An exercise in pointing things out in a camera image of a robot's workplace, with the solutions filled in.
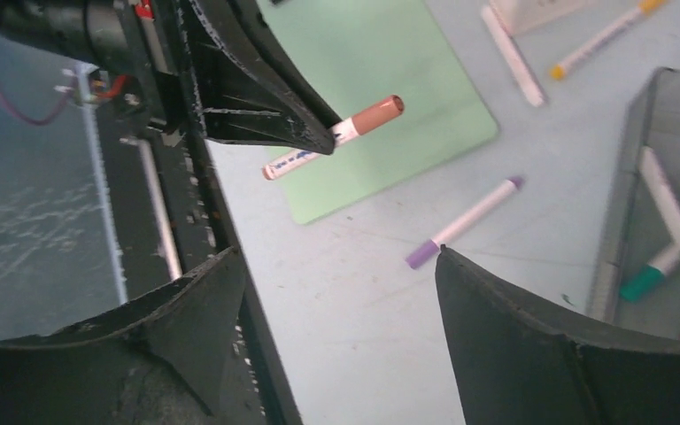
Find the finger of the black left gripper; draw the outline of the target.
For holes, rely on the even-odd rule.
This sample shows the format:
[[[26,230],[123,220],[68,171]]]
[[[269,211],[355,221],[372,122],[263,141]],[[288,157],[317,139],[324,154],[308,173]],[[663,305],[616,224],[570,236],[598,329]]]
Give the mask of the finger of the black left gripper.
[[[256,1],[180,1],[184,93],[199,138],[330,154],[337,113],[299,72]]]

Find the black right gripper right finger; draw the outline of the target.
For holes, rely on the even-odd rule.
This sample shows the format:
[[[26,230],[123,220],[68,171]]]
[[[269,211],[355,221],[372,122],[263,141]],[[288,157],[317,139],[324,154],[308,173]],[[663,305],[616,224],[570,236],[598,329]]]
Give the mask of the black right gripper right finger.
[[[469,424],[680,424],[680,340],[554,304],[443,247],[436,288]]]

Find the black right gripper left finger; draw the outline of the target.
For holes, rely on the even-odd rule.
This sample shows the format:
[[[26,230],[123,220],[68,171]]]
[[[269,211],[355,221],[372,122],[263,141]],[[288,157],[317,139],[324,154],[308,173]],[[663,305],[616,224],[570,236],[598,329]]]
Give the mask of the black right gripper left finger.
[[[0,424],[218,417],[245,272],[229,248],[106,313],[0,341]]]

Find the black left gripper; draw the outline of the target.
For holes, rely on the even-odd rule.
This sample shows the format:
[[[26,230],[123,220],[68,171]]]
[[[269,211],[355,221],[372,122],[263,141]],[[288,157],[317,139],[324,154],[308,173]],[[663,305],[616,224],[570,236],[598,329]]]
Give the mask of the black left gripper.
[[[199,129],[189,1],[0,1],[0,35],[135,79],[148,124]]]

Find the brown capped white marker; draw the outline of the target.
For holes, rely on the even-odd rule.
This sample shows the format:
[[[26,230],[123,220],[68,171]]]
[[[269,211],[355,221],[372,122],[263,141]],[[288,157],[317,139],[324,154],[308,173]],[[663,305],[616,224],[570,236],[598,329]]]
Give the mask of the brown capped white marker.
[[[350,118],[340,121],[330,129],[334,148],[338,148],[396,119],[404,113],[405,108],[405,103],[400,96],[390,95],[357,112]],[[264,165],[262,174],[268,181],[274,181],[319,157],[322,157],[322,154],[295,149]]]

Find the purple capped marker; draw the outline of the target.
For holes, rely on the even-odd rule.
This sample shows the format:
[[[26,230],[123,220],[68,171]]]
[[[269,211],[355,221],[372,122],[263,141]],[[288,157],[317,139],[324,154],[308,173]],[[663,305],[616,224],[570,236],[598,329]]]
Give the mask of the purple capped marker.
[[[506,178],[494,190],[421,243],[405,258],[405,263],[412,269],[418,269],[423,266],[440,252],[440,247],[443,244],[451,242],[457,236],[472,228],[479,220],[503,204],[510,196],[519,192],[524,186],[525,181],[525,177],[521,175]]]

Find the teal capped white marker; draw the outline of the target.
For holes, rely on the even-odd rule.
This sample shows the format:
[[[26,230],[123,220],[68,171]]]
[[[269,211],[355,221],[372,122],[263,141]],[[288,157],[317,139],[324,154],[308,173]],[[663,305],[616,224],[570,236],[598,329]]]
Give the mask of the teal capped white marker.
[[[670,243],[650,259],[638,273],[623,283],[620,297],[628,302],[637,302],[650,293],[671,275],[680,265],[680,256],[674,244]]]

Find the green capped short marker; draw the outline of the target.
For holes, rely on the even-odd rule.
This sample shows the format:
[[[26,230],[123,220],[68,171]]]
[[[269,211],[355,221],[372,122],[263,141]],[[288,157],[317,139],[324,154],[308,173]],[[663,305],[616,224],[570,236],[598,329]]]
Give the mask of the green capped short marker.
[[[680,256],[680,204],[651,147],[641,149],[638,170]]]

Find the transparent grey drawer box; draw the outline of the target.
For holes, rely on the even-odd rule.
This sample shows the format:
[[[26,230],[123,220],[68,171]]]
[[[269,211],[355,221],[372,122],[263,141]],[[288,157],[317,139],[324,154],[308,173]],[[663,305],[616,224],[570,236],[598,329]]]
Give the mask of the transparent grey drawer box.
[[[653,336],[680,337],[680,70],[660,68],[622,123],[587,313]]]

